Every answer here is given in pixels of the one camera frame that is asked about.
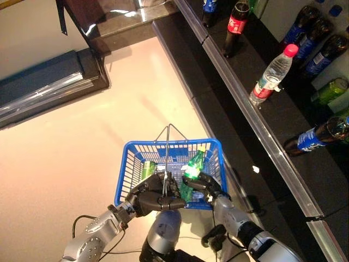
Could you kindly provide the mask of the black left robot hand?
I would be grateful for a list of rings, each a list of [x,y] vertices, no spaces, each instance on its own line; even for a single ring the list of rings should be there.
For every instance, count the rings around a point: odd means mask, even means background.
[[[125,201],[131,204],[136,217],[146,216],[152,211],[176,210],[186,205],[171,172],[160,172],[147,177],[131,189]]]

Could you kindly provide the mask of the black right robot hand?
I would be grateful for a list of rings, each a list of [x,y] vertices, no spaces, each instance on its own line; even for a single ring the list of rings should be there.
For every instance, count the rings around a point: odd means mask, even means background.
[[[182,182],[186,186],[201,192],[207,203],[214,204],[218,197],[225,197],[228,200],[231,200],[230,195],[222,190],[214,177],[209,176],[204,172],[200,172],[197,178],[183,176]]]

